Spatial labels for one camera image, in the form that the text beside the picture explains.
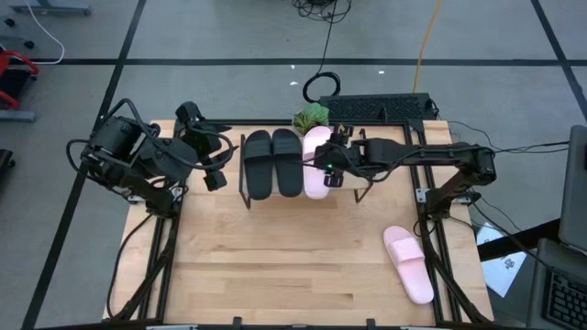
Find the grey metal floor base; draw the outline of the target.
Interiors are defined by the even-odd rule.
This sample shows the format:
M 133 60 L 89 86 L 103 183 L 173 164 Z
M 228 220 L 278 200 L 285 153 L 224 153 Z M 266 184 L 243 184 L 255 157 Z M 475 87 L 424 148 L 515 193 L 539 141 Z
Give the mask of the grey metal floor base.
M 11 0 L 8 6 L 18 14 L 42 16 L 90 16 L 93 13 L 89 0 Z

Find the small green potted plant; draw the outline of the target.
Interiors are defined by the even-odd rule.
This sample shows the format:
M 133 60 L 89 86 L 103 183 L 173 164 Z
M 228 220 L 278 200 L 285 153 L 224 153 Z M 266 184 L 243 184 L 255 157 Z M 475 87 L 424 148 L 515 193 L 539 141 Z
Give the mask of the small green potted plant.
M 314 127 L 329 125 L 329 109 L 319 103 L 308 104 L 304 109 L 293 115 L 293 130 L 300 136 L 305 136 Z

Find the wooden shelf with black legs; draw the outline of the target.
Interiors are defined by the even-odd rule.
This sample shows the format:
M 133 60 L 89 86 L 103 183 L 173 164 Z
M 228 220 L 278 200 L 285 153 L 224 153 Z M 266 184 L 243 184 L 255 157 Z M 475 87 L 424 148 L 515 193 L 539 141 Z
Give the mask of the wooden shelf with black legs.
M 244 154 L 244 144 L 247 136 L 244 134 L 240 135 L 240 146 L 241 150 L 239 152 L 239 174 L 238 174 L 238 193 L 240 194 L 242 201 L 246 205 L 248 209 L 251 207 L 252 199 L 249 196 L 249 192 L 247 189 L 246 183 L 246 176 L 245 176 L 245 166 L 243 162 L 243 154 Z M 350 190 L 354 192 L 354 201 L 358 204 L 363 197 L 367 194 L 367 192 L 371 189 L 372 184 L 366 181 L 365 179 L 357 178 L 352 175 L 348 175 L 344 177 L 343 185 L 340 188 L 329 188 L 329 193 L 336 191 L 336 190 Z M 302 192 L 297 197 L 307 197 L 305 195 L 304 188 Z

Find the black keyboard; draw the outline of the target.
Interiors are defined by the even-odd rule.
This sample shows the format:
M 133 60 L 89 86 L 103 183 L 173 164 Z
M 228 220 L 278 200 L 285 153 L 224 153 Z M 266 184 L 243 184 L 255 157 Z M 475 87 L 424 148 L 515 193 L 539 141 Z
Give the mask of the black keyboard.
M 322 96 L 318 101 L 335 121 L 389 123 L 407 119 L 434 120 L 438 108 L 428 93 Z

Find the grey laptop with black keyboard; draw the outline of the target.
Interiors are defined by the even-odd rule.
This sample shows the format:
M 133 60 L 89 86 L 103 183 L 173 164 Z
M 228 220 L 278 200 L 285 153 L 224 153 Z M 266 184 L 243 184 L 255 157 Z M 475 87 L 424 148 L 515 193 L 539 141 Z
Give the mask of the grey laptop with black keyboard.
M 538 241 L 529 328 L 587 330 L 587 126 L 570 130 L 559 242 Z

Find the black diagonal bar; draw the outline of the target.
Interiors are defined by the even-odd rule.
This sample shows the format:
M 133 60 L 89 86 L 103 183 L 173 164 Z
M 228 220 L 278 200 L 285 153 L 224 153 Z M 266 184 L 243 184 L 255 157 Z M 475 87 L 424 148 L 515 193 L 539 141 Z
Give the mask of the black diagonal bar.
M 529 251 L 538 245 L 540 239 L 549 239 L 559 243 L 560 220 L 552 220 L 521 232 L 504 235 L 501 238 L 482 243 L 478 246 L 481 261 L 498 259 L 509 254 Z

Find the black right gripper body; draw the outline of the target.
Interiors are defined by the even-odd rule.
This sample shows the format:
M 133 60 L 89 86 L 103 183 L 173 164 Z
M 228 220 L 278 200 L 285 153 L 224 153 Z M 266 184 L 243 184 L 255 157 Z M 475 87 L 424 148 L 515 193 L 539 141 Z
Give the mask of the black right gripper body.
M 360 131 L 360 138 L 350 141 L 354 132 L 353 125 L 336 124 L 329 141 L 333 148 L 324 154 L 330 159 L 329 168 L 319 168 L 325 171 L 346 171 L 356 177 L 366 177 L 365 156 L 361 153 L 366 145 L 364 130 Z

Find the white printed paper sheet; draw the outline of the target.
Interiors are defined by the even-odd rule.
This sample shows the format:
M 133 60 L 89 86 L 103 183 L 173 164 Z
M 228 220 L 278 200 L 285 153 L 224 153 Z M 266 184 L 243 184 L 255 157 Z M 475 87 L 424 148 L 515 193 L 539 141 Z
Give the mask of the white printed paper sheet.
M 484 243 L 502 237 L 504 235 L 501 232 L 490 223 L 485 222 L 476 234 L 476 243 L 479 247 Z M 524 252 L 516 252 L 500 258 L 483 261 L 482 270 L 486 285 L 504 298 L 525 259 L 526 254 Z

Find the red metal cart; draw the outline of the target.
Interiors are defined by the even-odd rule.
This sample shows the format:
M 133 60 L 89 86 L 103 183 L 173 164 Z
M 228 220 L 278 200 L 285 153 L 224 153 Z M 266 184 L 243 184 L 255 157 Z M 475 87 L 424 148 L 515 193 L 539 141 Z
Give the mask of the red metal cart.
M 28 84 L 37 80 L 39 66 L 12 50 L 0 50 L 0 110 L 18 110 Z

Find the pink slide sandal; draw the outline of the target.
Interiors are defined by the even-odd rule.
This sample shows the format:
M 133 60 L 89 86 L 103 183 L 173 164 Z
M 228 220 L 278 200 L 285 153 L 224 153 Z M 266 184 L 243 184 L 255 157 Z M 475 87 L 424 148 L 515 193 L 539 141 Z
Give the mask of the pink slide sandal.
M 325 173 L 313 167 L 313 157 L 316 155 L 316 148 L 325 144 L 331 135 L 328 126 L 315 126 L 311 128 L 302 140 L 304 165 L 304 191 L 310 199 L 324 199 L 329 188 L 324 184 Z
M 431 303 L 435 294 L 427 274 L 425 254 L 416 238 L 400 226 L 386 228 L 382 238 L 409 299 L 416 304 Z

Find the black slide sandal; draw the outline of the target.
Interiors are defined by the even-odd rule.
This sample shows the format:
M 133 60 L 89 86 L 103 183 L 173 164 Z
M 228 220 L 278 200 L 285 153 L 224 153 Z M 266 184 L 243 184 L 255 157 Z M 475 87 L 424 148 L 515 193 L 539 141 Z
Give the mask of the black slide sandal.
M 289 129 L 276 129 L 272 134 L 272 154 L 280 194 L 284 197 L 298 196 L 304 188 L 299 137 Z
M 264 200 L 271 195 L 271 136 L 266 130 L 252 132 L 245 140 L 243 162 L 249 196 Z

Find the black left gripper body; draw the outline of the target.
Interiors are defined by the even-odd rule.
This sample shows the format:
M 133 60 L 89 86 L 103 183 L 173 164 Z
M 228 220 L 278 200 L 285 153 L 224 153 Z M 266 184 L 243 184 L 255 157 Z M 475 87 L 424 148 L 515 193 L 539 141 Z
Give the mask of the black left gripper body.
M 220 138 L 214 136 L 223 132 L 221 125 L 185 124 L 181 129 L 181 140 L 196 151 L 199 160 L 209 160 L 211 153 L 221 149 Z

